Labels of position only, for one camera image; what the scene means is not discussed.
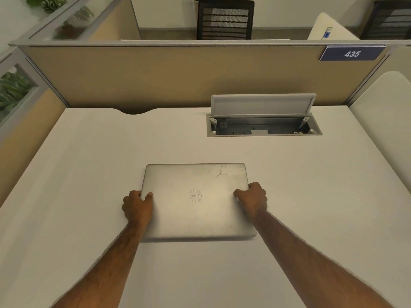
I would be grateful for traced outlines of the person's left hand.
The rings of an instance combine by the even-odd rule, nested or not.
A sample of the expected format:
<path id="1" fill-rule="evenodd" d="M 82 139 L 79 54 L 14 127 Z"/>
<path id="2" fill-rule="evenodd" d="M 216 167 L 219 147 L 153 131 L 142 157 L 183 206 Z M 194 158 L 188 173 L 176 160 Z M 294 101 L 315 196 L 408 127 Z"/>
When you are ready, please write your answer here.
<path id="1" fill-rule="evenodd" d="M 145 203 L 144 199 L 141 198 L 141 191 L 130 191 L 123 199 L 122 210 L 129 223 L 147 228 L 152 219 L 154 205 L 153 202 Z"/>

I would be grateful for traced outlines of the person's right hand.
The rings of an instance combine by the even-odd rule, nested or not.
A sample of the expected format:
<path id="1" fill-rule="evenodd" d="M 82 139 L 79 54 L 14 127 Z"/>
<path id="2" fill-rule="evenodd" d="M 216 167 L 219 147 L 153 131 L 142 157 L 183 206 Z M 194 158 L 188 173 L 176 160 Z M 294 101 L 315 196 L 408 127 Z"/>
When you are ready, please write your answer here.
<path id="1" fill-rule="evenodd" d="M 253 221 L 260 213 L 267 211 L 268 199 L 266 197 L 266 191 L 261 187 L 259 182 L 250 183 L 247 190 L 249 190 L 247 199 L 238 199 L 238 201 L 248 219 Z"/>

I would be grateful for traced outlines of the silver laptop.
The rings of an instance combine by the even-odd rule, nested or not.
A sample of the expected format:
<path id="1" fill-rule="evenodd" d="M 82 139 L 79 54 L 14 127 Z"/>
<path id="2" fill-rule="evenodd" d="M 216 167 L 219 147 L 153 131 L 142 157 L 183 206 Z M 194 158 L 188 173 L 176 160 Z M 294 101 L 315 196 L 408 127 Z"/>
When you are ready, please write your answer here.
<path id="1" fill-rule="evenodd" d="M 147 165 L 141 196 L 153 193 L 153 215 L 143 242 L 254 238 L 234 196 L 248 185 L 244 163 Z"/>

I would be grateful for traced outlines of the person's right forearm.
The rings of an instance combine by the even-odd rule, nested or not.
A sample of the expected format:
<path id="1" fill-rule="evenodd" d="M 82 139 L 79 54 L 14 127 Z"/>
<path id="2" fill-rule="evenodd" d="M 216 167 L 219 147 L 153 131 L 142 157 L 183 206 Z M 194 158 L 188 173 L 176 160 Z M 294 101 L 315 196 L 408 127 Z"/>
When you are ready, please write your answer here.
<path id="1" fill-rule="evenodd" d="M 263 209 L 247 212 L 306 308 L 394 308 L 348 270 Z"/>

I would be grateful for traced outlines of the person's left forearm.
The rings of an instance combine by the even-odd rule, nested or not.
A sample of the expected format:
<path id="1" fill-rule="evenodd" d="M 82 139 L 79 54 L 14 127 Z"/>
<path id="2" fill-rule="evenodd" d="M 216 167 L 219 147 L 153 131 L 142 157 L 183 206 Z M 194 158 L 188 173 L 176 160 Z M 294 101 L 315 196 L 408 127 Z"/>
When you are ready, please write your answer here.
<path id="1" fill-rule="evenodd" d="M 129 221 L 85 276 L 51 308 L 118 308 L 146 220 Z"/>

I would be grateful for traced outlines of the beige cubicle partition panel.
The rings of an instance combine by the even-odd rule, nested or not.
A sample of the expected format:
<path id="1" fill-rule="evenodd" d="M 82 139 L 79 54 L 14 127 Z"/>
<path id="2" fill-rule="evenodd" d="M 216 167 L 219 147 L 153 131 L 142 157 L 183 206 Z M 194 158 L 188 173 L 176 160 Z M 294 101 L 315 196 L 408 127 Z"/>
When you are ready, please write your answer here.
<path id="1" fill-rule="evenodd" d="M 319 61 L 326 46 L 384 45 L 374 61 Z M 392 46 L 360 41 L 27 41 L 72 108 L 210 107 L 215 94 L 314 93 L 342 105 Z"/>

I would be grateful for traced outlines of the glass-topped side partition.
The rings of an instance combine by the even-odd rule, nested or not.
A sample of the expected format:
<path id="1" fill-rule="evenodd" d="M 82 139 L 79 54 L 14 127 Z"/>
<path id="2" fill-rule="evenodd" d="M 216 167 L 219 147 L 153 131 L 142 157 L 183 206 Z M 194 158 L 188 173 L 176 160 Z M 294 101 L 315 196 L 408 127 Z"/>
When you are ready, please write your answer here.
<path id="1" fill-rule="evenodd" d="M 0 112 L 0 207 L 70 105 L 18 47 L 0 52 L 0 77 L 19 69 L 34 87 L 10 112 Z"/>

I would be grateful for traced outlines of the white neighbouring desk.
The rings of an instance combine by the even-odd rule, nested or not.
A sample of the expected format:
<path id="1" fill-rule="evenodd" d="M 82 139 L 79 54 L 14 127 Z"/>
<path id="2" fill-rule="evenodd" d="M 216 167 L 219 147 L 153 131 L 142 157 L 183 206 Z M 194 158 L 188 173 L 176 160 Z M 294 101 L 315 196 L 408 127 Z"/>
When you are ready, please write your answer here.
<path id="1" fill-rule="evenodd" d="M 376 183 L 377 194 L 411 206 L 411 82 L 386 72 L 349 109 L 373 144 L 359 170 Z"/>

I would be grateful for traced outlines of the green potted plant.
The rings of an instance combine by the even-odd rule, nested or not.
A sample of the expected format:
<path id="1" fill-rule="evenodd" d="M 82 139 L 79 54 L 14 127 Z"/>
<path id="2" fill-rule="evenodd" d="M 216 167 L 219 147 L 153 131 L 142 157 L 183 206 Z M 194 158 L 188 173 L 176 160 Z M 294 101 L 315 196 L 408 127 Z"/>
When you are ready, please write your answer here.
<path id="1" fill-rule="evenodd" d="M 23 71 L 16 69 L 0 77 L 0 112 L 10 112 L 34 87 Z"/>
<path id="2" fill-rule="evenodd" d="M 90 0 L 25 0 L 32 10 L 40 10 L 46 17 L 32 27 L 25 36 L 29 40 L 77 40 L 95 18 L 86 5 Z"/>

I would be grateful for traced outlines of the black mesh office chair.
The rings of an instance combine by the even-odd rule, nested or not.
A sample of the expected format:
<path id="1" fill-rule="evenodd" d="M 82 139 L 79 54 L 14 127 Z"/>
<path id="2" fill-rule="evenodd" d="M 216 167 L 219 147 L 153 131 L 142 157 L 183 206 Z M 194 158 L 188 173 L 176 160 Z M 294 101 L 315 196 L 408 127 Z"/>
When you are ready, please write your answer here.
<path id="1" fill-rule="evenodd" d="M 374 0 L 358 34 L 360 40 L 411 40 L 411 0 Z"/>
<path id="2" fill-rule="evenodd" d="M 251 40 L 252 0 L 198 0 L 197 40 Z"/>

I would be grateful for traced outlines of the blue number sign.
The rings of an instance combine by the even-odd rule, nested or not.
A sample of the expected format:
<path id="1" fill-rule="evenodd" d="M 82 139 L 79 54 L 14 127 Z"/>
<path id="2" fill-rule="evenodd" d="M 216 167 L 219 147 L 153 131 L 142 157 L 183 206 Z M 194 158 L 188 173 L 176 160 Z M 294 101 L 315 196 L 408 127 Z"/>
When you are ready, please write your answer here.
<path id="1" fill-rule="evenodd" d="M 374 61 L 385 48 L 384 45 L 326 46 L 319 61 Z"/>

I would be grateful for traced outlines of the beige side partition panel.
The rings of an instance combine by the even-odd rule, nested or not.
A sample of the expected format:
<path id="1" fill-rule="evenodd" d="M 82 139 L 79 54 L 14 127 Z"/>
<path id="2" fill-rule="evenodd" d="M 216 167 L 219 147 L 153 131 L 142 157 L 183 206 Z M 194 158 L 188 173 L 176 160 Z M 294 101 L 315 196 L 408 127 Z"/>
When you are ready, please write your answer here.
<path id="1" fill-rule="evenodd" d="M 404 46 L 393 46 L 354 90 L 344 105 L 352 105 L 380 76 L 386 72 L 400 72 L 411 82 L 411 43 Z"/>

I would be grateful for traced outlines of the white desk with curved edge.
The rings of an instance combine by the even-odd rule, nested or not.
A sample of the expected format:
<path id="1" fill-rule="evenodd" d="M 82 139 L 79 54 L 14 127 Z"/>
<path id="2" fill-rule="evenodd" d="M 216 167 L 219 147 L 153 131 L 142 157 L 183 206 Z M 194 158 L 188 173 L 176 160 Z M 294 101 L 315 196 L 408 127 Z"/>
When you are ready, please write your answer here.
<path id="1" fill-rule="evenodd" d="M 339 24 L 332 17 L 322 12 L 318 15 L 308 41 L 358 41 L 359 38 Z"/>

